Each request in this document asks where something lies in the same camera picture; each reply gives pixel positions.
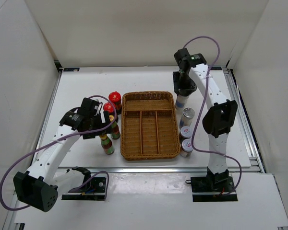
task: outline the red cap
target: red cap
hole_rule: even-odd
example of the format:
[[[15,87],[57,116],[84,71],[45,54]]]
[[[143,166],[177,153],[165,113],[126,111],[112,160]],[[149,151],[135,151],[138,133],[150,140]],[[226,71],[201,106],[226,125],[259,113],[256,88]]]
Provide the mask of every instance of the red cap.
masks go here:
[[[104,104],[104,111],[108,111],[109,113],[113,113],[114,112],[114,109],[113,109],[112,105],[109,102]]]
[[[112,92],[109,94],[109,99],[110,101],[112,102],[119,102],[121,100],[121,97],[120,97],[120,93],[119,92]]]

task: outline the wall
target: wall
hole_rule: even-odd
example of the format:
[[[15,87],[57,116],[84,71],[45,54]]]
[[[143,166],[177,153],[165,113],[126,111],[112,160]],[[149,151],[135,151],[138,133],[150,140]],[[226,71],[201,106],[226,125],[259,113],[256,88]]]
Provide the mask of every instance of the wall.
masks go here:
[[[191,38],[235,63],[268,0],[26,0],[64,67],[175,65]],[[188,46],[211,63],[216,47]]]
[[[288,215],[288,0],[269,1],[234,73]]]
[[[13,162],[35,147],[57,75],[25,2],[0,1],[0,180]],[[28,161],[16,170],[27,166]],[[11,173],[4,185],[8,205],[13,192]],[[0,229],[6,215],[0,205]]]

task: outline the brown basket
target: brown basket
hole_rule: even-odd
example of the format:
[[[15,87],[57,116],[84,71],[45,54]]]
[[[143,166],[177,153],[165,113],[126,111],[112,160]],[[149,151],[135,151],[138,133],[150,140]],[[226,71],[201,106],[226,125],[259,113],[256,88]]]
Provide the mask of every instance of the brown basket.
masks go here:
[[[169,92],[123,95],[120,152],[128,161],[170,159],[180,152],[173,96]]]

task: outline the purple cable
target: purple cable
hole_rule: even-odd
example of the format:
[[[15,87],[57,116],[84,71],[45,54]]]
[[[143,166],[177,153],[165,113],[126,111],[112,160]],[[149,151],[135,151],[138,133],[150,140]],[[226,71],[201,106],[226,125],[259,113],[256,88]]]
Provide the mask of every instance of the purple cable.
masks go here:
[[[188,41],[188,42],[183,46],[183,48],[185,48],[190,42],[192,42],[192,41],[194,41],[194,40],[196,40],[196,39],[198,39],[198,38],[207,38],[207,39],[209,39],[209,40],[212,40],[212,41],[216,44],[216,46],[217,46],[217,56],[216,56],[215,60],[213,61],[213,63],[211,64],[211,66],[208,68],[208,71],[207,71],[207,75],[206,75],[206,89],[205,89],[204,99],[203,99],[203,103],[202,103],[200,112],[199,112],[199,114],[198,114],[198,116],[197,116],[196,123],[195,123],[195,127],[194,127],[194,131],[193,131],[193,134],[192,134],[192,147],[193,147],[196,151],[198,151],[198,152],[213,153],[213,154],[217,154],[217,155],[220,155],[220,156],[224,156],[224,157],[226,157],[226,158],[228,158],[228,159],[232,159],[233,161],[235,161],[235,162],[238,164],[238,166],[239,166],[239,178],[238,178],[238,181],[237,181],[237,183],[236,183],[236,186],[235,186],[231,191],[229,191],[227,194],[222,195],[222,196],[226,196],[226,195],[229,195],[230,193],[234,192],[234,191],[237,189],[238,185],[240,184],[241,177],[242,177],[242,166],[241,166],[241,164],[239,163],[239,161],[237,161],[237,160],[236,160],[235,158],[233,158],[233,157],[227,156],[227,155],[225,155],[225,154],[223,154],[223,153],[216,152],[216,151],[209,151],[209,150],[197,149],[197,148],[195,147],[195,145],[194,145],[195,133],[196,133],[196,130],[197,130],[197,128],[198,128],[198,125],[199,125],[199,122],[200,122],[200,119],[201,119],[201,116],[202,116],[202,113],[203,113],[203,109],[204,109],[204,106],[205,106],[205,102],[206,102],[206,99],[207,99],[207,95],[208,95],[209,73],[210,73],[210,70],[211,70],[212,66],[215,65],[216,61],[219,59],[219,56],[220,56],[220,46],[219,46],[218,42],[217,42],[215,39],[213,39],[213,38],[211,38],[211,37],[208,37],[208,36],[195,37],[195,38],[191,39],[190,41]]]
[[[114,104],[113,104],[109,99],[107,99],[106,97],[100,96],[100,95],[94,95],[94,96],[91,96],[91,97],[89,97],[89,98],[93,98],[93,97],[100,97],[100,98],[102,98],[102,99],[105,99],[107,102],[109,102],[109,103],[113,106],[113,108],[115,108]],[[66,135],[66,136],[63,136],[63,137],[57,139],[56,141],[61,141],[61,140],[64,140],[64,139],[66,139],[66,138],[70,138],[70,137],[73,137],[73,136],[76,136],[76,135],[84,135],[84,134],[90,134],[90,133],[95,133],[95,132],[103,131],[103,130],[107,129],[108,127],[110,127],[110,126],[114,123],[116,117],[117,117],[116,110],[114,110],[114,120],[113,120],[112,122],[110,122],[110,124],[108,124],[107,126],[105,126],[105,127],[103,127],[103,128],[100,128],[100,129],[95,129],[95,130],[90,130],[90,131],[84,131],[84,132],[69,134],[69,135]],[[23,206],[23,207],[18,207],[18,208],[8,207],[8,206],[4,203],[3,197],[2,197],[3,183],[4,183],[5,179],[6,179],[6,177],[8,176],[8,174],[10,173],[10,171],[11,171],[19,162],[21,162],[22,160],[24,160],[25,158],[27,158],[27,157],[29,157],[29,156],[32,156],[32,155],[33,155],[34,153],[36,153],[36,152],[39,152],[39,151],[41,151],[41,150],[44,150],[44,149],[46,149],[46,148],[49,148],[49,147],[52,146],[52,145],[57,144],[56,141],[53,141],[53,142],[51,142],[51,143],[49,143],[49,144],[46,144],[46,145],[44,145],[44,146],[42,146],[42,147],[40,147],[40,148],[38,148],[38,149],[36,149],[36,150],[33,150],[33,151],[29,152],[28,154],[24,155],[23,157],[21,157],[20,159],[18,159],[17,161],[15,161],[15,163],[12,164],[12,165],[8,168],[8,170],[5,172],[5,174],[3,175],[3,177],[2,177],[2,179],[1,179],[1,181],[0,181],[0,203],[1,203],[1,205],[2,205],[5,209],[7,209],[7,210],[9,210],[9,211],[19,211],[19,210],[23,210],[23,209],[25,209],[25,208],[27,208],[27,207],[30,207],[29,205],[26,205],[26,206]],[[94,174],[92,177],[90,177],[86,182],[84,182],[82,185],[80,185],[77,189],[79,189],[79,188],[83,187],[84,185],[86,185],[91,179],[93,179],[96,175],[98,175],[98,174],[100,174],[100,173],[102,173],[102,172],[105,173],[105,174],[107,174],[107,176],[108,176],[108,182],[107,182],[107,186],[108,186],[108,184],[109,184],[109,174],[108,174],[106,171],[100,171],[100,172]]]

